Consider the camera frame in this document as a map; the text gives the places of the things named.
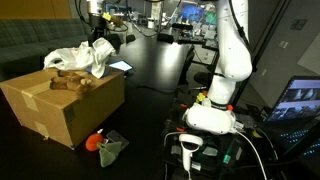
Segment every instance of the cardboard box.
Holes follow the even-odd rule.
[[[82,100],[76,98],[74,91],[49,88],[57,69],[0,83],[22,126],[72,149],[124,102],[123,72],[109,69],[109,74],[101,79],[84,71],[75,72],[93,80],[92,89]]]

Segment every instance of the box flap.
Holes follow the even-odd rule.
[[[93,80],[92,88],[90,91],[102,86],[114,77],[123,74],[123,72],[109,69],[109,74],[103,78],[96,78],[85,71],[74,71],[77,74],[88,77]],[[25,76],[14,78],[1,83],[1,86],[13,88],[21,91],[27,106],[37,111],[35,99],[52,104],[59,109],[64,109],[70,104],[77,101],[74,91],[70,90],[51,90],[51,78],[57,76],[57,69],[45,69]]]

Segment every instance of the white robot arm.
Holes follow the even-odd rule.
[[[215,1],[214,5],[217,14],[220,58],[207,98],[202,101],[202,104],[194,103],[184,117],[187,125],[193,129],[222,135],[236,133],[238,128],[243,128],[243,125],[236,121],[234,113],[228,109],[228,103],[235,90],[236,82],[250,76],[252,64],[250,52],[238,32],[231,7],[245,34],[248,34],[249,8],[248,0],[233,0],[232,6],[229,0],[219,0]],[[185,141],[190,143],[192,139],[195,138],[184,137],[179,140],[181,143]],[[183,147],[183,153],[189,152],[185,148]],[[190,158],[190,155],[183,155],[184,167],[190,167],[190,164],[185,163],[190,163]]]

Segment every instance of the computer screen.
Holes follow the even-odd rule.
[[[204,9],[195,4],[183,4],[180,16],[189,21],[200,21],[203,12]]]
[[[312,119],[319,112],[320,76],[293,76],[266,121]]]

